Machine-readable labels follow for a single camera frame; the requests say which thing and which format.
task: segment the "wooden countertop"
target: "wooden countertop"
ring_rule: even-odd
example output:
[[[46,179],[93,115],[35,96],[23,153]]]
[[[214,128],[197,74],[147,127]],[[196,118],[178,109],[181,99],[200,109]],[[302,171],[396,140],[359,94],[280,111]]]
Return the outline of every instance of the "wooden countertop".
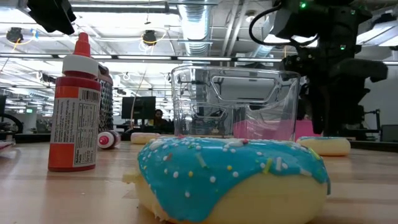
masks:
[[[159,223],[121,182],[141,147],[99,151],[96,169],[73,173],[47,172],[48,143],[0,153],[0,223]],[[398,223],[398,154],[353,150],[325,164],[331,195],[312,224]]]

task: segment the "blue frosted donut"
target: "blue frosted donut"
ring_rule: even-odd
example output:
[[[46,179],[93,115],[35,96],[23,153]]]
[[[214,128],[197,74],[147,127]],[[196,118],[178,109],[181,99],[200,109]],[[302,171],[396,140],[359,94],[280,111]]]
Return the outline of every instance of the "blue frosted donut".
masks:
[[[138,161],[161,207],[179,221],[202,222],[225,193],[261,172],[310,176],[330,191],[322,159],[294,142],[160,138],[145,145]]]

